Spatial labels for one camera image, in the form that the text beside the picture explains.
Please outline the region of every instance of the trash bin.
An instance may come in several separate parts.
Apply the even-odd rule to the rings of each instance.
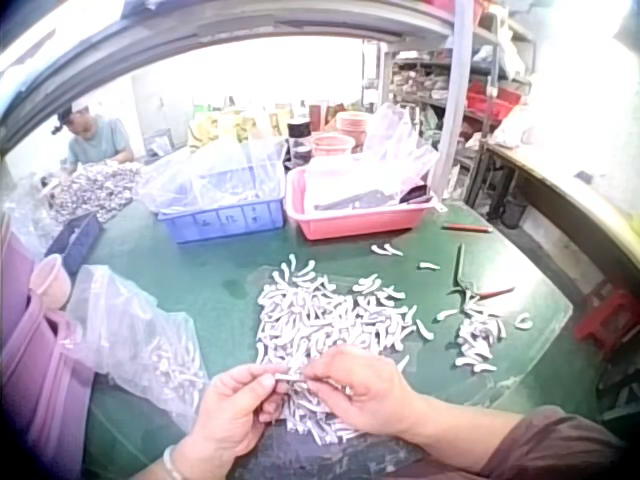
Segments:
[[[504,211],[500,217],[500,222],[507,228],[515,230],[520,226],[524,212],[529,204],[519,196],[508,197],[504,202]]]

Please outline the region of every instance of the green work table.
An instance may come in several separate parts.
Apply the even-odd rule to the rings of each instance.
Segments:
[[[406,338],[398,361],[411,355],[404,374],[419,392],[455,403],[491,406],[532,368],[569,318],[572,307],[560,291],[499,233],[463,233],[443,223],[484,225],[464,205],[429,213],[422,224],[391,232],[336,240],[307,241],[295,225],[253,235],[176,245],[165,226],[138,203],[105,226],[88,264],[104,264],[133,280],[171,312],[194,320],[209,376],[256,358],[259,307],[256,299],[270,273],[294,253],[298,264],[317,262],[338,287],[378,273],[385,285],[407,294],[400,304],[417,305],[416,318],[435,334],[424,342]],[[392,242],[404,256],[379,256],[372,244]],[[493,373],[473,375],[454,368],[454,342],[461,316],[433,324],[435,315],[460,305],[452,288],[458,245],[464,243],[465,279],[480,291],[516,286],[513,293],[487,300],[504,313],[507,338],[493,348]],[[418,270],[418,262],[441,265]],[[529,312],[534,327],[515,330],[512,322]],[[102,378],[94,385],[85,442],[84,478],[122,478],[162,455],[183,433],[149,401]],[[238,462],[236,478],[370,478],[410,463],[420,452],[403,442],[363,435],[341,445],[317,446],[311,435],[288,433],[283,422],[269,428],[256,450]]]

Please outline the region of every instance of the clear plastic bag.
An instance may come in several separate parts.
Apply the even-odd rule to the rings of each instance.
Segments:
[[[411,188],[430,183],[439,154],[418,136],[409,113],[381,106],[367,127],[361,154],[311,161],[304,210],[327,211],[397,205]]]
[[[189,158],[172,155],[145,168],[135,197],[166,214],[281,198],[283,151],[284,142],[272,138],[219,139]]]
[[[11,216],[11,228],[36,260],[44,257],[62,225],[51,215],[42,187],[33,174],[16,184],[3,202],[4,211]]]
[[[208,376],[191,317],[161,310],[103,265],[80,269],[67,313],[75,327],[63,341],[69,355],[192,427]]]

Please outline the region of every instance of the sleeve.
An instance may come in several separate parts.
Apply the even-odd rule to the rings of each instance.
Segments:
[[[119,119],[113,119],[111,123],[113,130],[113,143],[118,153],[124,152],[127,148],[130,148],[129,135],[124,129],[123,123]]]
[[[518,423],[480,472],[492,480],[585,479],[609,470],[623,445],[603,427],[541,407]]]

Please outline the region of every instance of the cap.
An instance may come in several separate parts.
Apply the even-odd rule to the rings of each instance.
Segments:
[[[71,116],[72,113],[73,113],[73,108],[71,105],[67,105],[66,107],[64,107],[62,110],[58,112],[59,125],[56,125],[55,127],[53,127],[53,130],[51,130],[51,135],[57,135],[62,131],[62,127],[67,122],[67,120],[69,120],[69,117]]]
[[[73,112],[78,112],[83,108],[89,107],[89,98],[88,96],[80,97],[75,102],[66,105],[62,110],[58,111],[58,122],[59,125],[56,125],[51,131],[51,135],[56,135],[62,131],[62,127],[64,127],[65,123],[69,120],[69,117]]]
[[[311,136],[311,121],[308,118],[293,118],[287,123],[289,138],[307,138]]]

